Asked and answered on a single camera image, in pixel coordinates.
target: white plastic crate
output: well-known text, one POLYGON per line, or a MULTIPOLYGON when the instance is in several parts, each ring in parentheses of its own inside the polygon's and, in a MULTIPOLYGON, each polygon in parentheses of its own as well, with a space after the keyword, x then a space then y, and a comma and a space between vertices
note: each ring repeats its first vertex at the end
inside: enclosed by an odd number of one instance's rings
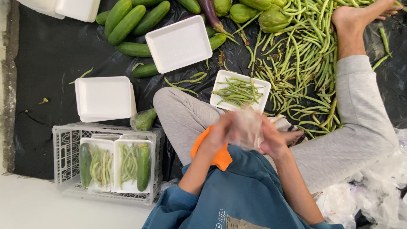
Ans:
POLYGON ((152 131, 135 131, 131 127, 78 122, 65 126, 54 126, 53 134, 55 185, 59 192, 69 196, 129 205, 151 205, 153 203, 162 182, 161 160, 165 136, 163 129, 154 128, 152 131), (151 161, 154 162, 151 163, 150 177, 150 183, 154 185, 150 186, 149 194, 93 192, 81 185, 79 176, 80 139, 84 137, 90 138, 92 134, 131 134, 149 137, 153 142, 151 161))

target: blue sweatshirt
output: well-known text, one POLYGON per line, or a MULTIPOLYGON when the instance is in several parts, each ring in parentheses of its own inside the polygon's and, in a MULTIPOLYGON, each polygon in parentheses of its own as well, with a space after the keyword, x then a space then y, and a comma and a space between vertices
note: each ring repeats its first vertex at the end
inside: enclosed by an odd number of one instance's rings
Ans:
POLYGON ((200 196, 178 186, 165 190, 144 229, 343 229, 326 222, 308 226, 287 204, 278 175, 257 151, 229 145, 226 171, 211 166, 200 196))

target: cucumber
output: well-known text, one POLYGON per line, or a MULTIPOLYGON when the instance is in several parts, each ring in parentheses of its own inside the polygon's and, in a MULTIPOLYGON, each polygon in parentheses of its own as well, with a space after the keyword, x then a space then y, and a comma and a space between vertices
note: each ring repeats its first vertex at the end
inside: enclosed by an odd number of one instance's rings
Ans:
POLYGON ((89 187, 92 176, 90 175, 90 164, 92 155, 90 154, 89 144, 82 143, 79 147, 79 174, 83 187, 89 187))
POLYGON ((110 10, 102 12, 96 16, 96 23, 104 25, 106 24, 107 17, 109 16, 110 10))
POLYGON ((109 35, 107 40, 111 45, 118 45, 126 36, 134 29, 141 18, 146 13, 146 7, 138 5, 132 9, 124 18, 117 24, 116 28, 109 35))
POLYGON ((152 7, 152 6, 159 4, 162 1, 164 1, 164 0, 131 0, 131 2, 133 3, 133 7, 136 7, 138 5, 143 5, 145 7, 152 7))
POLYGON ((147 44, 122 42, 117 46, 117 51, 132 57, 151 57, 151 52, 147 44))
POLYGON ((199 14, 201 12, 201 7, 197 0, 178 0, 178 2, 192 13, 199 14))
POLYGON ((137 189, 142 192, 149 185, 151 174, 150 149, 147 143, 142 143, 137 150, 137 189))
POLYGON ((131 74, 135 78, 145 78, 153 75, 158 75, 160 73, 157 71, 155 63, 152 63, 144 66, 138 66, 131 72, 131 74))
POLYGON ((210 47, 212 48, 212 51, 219 48, 223 43, 225 43, 225 41, 226 34, 223 33, 216 34, 215 36, 209 38, 210 47))
POLYGON ((105 24, 105 38, 108 38, 119 22, 130 12, 131 0, 119 0, 109 13, 105 24))
POLYGON ((171 4, 169 1, 160 3, 141 19, 140 23, 133 29, 133 34, 142 36, 149 32, 164 18, 168 11, 170 11, 170 7, 171 4))
POLYGON ((214 29, 212 29, 212 27, 205 26, 205 28, 206 28, 206 33, 208 34, 208 38, 211 38, 211 37, 213 37, 213 35, 215 35, 216 32, 214 29))

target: black plastic sheet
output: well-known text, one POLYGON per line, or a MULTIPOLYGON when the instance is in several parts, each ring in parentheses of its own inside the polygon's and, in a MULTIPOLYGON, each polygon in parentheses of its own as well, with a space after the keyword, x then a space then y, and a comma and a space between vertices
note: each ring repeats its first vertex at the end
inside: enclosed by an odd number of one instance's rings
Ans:
MULTIPOLYGON (((99 12, 110 10, 117 0, 101 0, 99 12)), ((171 10, 156 28, 166 26, 188 15, 177 2, 171 2, 171 10)), ((364 39, 367 54, 372 63, 385 55, 378 26, 383 24, 389 36, 389 58, 376 69, 382 98, 392 123, 397 128, 407 128, 407 101, 405 82, 407 30, 406 13, 400 12, 385 22, 374 22, 365 31, 364 39)), ((236 25, 227 18, 221 19, 225 30, 233 32, 236 25)), ((20 42, 15 63, 18 69, 17 104, 15 118, 15 173, 37 178, 52 179, 53 139, 51 128, 79 121, 74 85, 68 84, 92 67, 86 77, 127 76, 133 83, 137 111, 153 107, 155 92, 168 85, 163 75, 135 79, 130 72, 136 62, 152 63, 151 58, 134 58, 116 51, 103 36, 103 26, 66 18, 55 19, 37 13, 20 5, 20 42), (42 98, 49 102, 39 105, 42 98)), ((259 31, 257 20, 245 28, 245 33, 254 47, 259 31)), ((145 43, 144 37, 130 35, 127 41, 145 43)), ((235 37, 237 45, 227 40, 220 49, 225 53, 226 66, 238 73, 248 75, 247 65, 250 55, 240 37, 235 37)), ((199 94, 198 98, 209 102, 218 67, 219 50, 214 51, 209 60, 209 70, 205 61, 165 74, 170 82, 177 82, 197 72, 205 71, 208 76, 203 84, 180 84, 199 94)), ((266 111, 271 112, 269 102, 266 111)), ((103 124, 129 126, 128 119, 101 122, 103 124)), ((155 127, 160 127, 158 119, 155 127)), ((171 144, 166 140, 163 158, 164 180, 181 176, 181 163, 171 144)))

